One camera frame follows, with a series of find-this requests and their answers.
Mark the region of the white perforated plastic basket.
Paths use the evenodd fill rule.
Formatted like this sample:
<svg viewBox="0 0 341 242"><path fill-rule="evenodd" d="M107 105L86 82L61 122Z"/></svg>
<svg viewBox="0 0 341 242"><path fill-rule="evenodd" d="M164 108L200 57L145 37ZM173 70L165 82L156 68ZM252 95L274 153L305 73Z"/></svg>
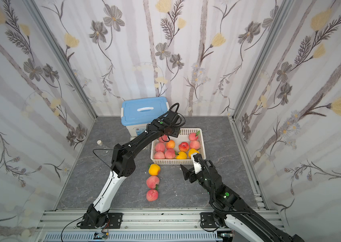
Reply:
<svg viewBox="0 0 341 242"><path fill-rule="evenodd" d="M198 153L206 158L201 128L181 128L178 137L166 135L151 143L150 158L161 165L192 165L192 154Z"/></svg>

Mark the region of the orange red peach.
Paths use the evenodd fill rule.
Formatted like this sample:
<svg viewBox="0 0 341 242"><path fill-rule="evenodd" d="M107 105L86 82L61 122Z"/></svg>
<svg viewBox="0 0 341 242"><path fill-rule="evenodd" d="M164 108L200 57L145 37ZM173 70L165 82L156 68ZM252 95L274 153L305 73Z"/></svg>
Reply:
<svg viewBox="0 0 341 242"><path fill-rule="evenodd" d="M180 145L179 145L179 151L183 151L185 153L187 153L190 149L190 146L189 146L189 143L188 142L182 142Z"/></svg>

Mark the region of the pink peach second row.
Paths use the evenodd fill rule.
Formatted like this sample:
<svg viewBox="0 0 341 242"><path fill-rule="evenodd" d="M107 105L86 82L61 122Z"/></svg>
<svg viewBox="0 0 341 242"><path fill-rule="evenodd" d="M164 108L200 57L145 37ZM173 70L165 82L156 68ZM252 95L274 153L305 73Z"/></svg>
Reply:
<svg viewBox="0 0 341 242"><path fill-rule="evenodd" d="M165 159L174 159L176 157L176 152L174 149L168 149L165 153L164 153L164 157Z"/></svg>

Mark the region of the pink peach top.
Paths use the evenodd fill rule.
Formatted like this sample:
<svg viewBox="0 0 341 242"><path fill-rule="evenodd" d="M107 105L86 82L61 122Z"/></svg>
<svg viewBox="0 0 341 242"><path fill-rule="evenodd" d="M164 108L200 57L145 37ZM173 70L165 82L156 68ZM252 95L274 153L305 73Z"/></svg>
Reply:
<svg viewBox="0 0 341 242"><path fill-rule="evenodd" d="M162 151L157 151L154 155L153 155L153 159L165 159L165 155Z"/></svg>

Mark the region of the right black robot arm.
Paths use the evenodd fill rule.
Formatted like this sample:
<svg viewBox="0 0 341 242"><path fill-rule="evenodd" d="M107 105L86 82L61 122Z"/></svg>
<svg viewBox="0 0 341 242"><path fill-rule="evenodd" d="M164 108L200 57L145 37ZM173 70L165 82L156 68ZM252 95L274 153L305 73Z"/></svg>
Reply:
<svg viewBox="0 0 341 242"><path fill-rule="evenodd" d="M289 235L253 210L235 191L222 182L215 166L202 170L188 169L181 165L184 180L198 182L209 194L215 222L241 234L250 242L302 242L298 235Z"/></svg>

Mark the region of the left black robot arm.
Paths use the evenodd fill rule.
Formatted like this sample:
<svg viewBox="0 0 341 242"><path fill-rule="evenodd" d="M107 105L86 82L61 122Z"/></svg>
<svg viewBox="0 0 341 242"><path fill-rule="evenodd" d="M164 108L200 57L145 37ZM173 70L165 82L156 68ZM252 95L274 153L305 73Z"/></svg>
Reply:
<svg viewBox="0 0 341 242"><path fill-rule="evenodd" d="M76 225L80 229L103 228L109 222L108 212L111 203L123 181L135 170L134 158L152 141L162 136L178 137L179 117L158 118L147 125L146 130L132 141L113 149L109 177L95 201L89 205L81 221Z"/></svg>

